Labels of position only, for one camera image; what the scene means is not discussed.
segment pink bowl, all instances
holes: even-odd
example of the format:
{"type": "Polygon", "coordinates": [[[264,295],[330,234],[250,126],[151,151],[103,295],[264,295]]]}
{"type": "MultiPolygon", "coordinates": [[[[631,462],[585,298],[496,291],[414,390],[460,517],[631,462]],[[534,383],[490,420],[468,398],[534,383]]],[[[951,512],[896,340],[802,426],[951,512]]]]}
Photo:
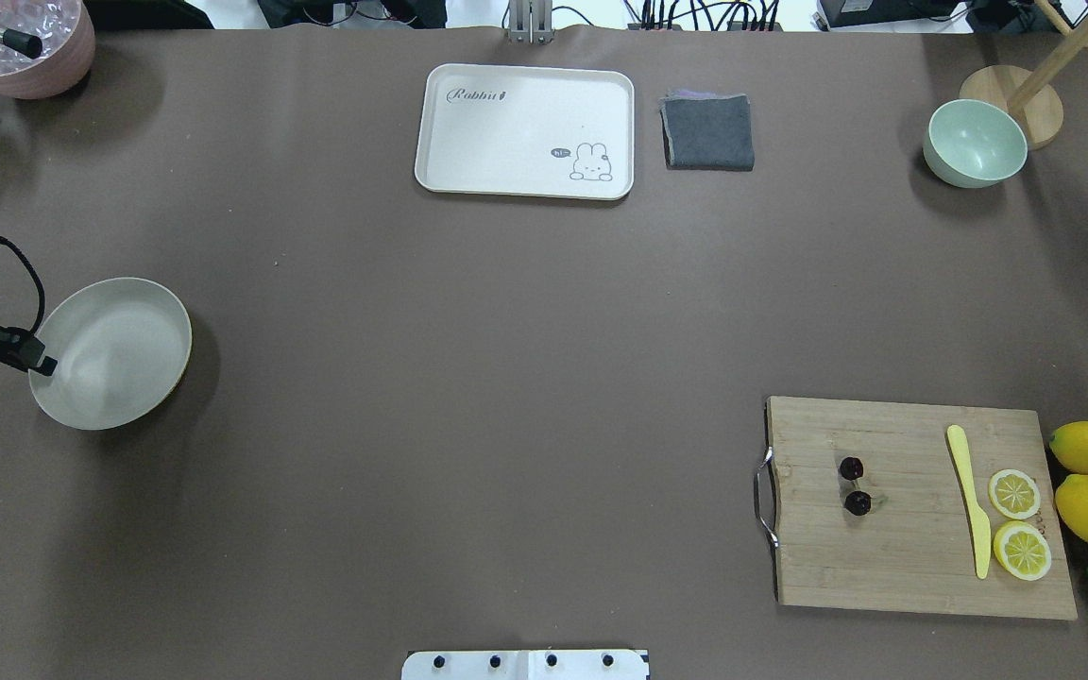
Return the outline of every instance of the pink bowl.
{"type": "MultiPolygon", "coordinates": [[[[13,72],[0,74],[0,95],[16,99],[42,99],[60,95],[74,87],[90,70],[90,62],[95,60],[95,26],[90,24],[90,16],[87,16],[82,0],[49,1],[60,5],[64,12],[76,14],[74,30],[64,35],[57,33],[51,39],[63,41],[47,54],[21,64],[13,72]]],[[[11,7],[11,0],[0,0],[0,9],[11,7]]]]}

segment cutting board handle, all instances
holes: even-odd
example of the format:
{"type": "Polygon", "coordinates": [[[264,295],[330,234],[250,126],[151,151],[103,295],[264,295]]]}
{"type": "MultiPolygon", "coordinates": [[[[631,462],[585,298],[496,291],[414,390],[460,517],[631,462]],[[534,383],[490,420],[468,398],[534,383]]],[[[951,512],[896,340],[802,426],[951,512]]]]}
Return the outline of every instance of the cutting board handle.
{"type": "Polygon", "coordinates": [[[762,463],[758,466],[758,469],[755,470],[755,517],[758,518],[758,524],[763,526],[763,531],[767,533],[767,539],[769,540],[771,549],[778,551],[778,536],[775,534],[775,530],[769,528],[769,524],[767,524],[767,520],[763,517],[762,499],[758,494],[758,487],[763,478],[763,472],[764,470],[767,470],[767,472],[769,472],[768,473],[769,482],[771,483],[771,498],[774,498],[775,500],[775,511],[771,512],[771,517],[778,520],[778,494],[777,491],[775,491],[775,472],[770,465],[774,460],[775,460],[775,448],[767,447],[767,453],[764,454],[762,463]]]}

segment black handle tip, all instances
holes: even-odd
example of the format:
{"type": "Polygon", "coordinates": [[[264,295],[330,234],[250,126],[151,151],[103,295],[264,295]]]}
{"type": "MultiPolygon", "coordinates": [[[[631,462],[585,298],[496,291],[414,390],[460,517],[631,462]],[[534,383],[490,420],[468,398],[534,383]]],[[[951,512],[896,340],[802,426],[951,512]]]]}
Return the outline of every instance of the black handle tip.
{"type": "Polygon", "coordinates": [[[3,44],[24,57],[30,58],[30,60],[35,60],[45,50],[38,36],[13,29],[13,27],[3,32],[3,44]]]}

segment gray tabletop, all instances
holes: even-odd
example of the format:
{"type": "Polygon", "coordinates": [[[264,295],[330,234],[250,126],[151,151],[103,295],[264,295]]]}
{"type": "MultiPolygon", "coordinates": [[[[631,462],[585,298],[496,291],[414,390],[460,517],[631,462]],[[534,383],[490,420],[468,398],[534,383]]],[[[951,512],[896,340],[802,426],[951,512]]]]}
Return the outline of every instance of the gray tabletop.
{"type": "MultiPolygon", "coordinates": [[[[1050,36],[497,29],[100,36],[0,99],[0,233],[60,301],[189,307],[174,395],[67,430],[0,367],[0,677],[398,677],[411,650],[632,646],[653,677],[1088,677],[1079,619],[782,607],[767,396],[1088,419],[1088,53],[1018,176],[919,159],[938,103],[1050,36]],[[446,61],[614,69],[635,185],[459,197],[411,164],[446,61]],[[669,171],[657,98],[751,96],[752,173],[669,171]]],[[[0,255],[0,323],[30,318],[0,255]]]]}

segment bowl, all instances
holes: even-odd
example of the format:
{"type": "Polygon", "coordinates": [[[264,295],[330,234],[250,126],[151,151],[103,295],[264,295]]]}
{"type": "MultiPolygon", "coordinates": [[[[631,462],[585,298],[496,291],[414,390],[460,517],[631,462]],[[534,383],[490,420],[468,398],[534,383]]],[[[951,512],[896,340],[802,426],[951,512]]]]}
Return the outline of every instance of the bowl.
{"type": "Polygon", "coordinates": [[[1027,135],[992,103],[955,99],[929,118],[926,164],[945,183],[980,189],[1014,176],[1027,162],[1027,135]]]}
{"type": "Polygon", "coordinates": [[[0,95],[60,95],[82,81],[95,60],[95,26],[82,0],[0,0],[0,25],[39,35],[44,45],[36,60],[0,45],[0,95]]]}
{"type": "Polygon", "coordinates": [[[52,375],[27,374],[44,412],[77,430],[108,430],[151,411],[183,378],[190,318],[178,297],[144,279],[87,285],[36,332],[52,375]]]}

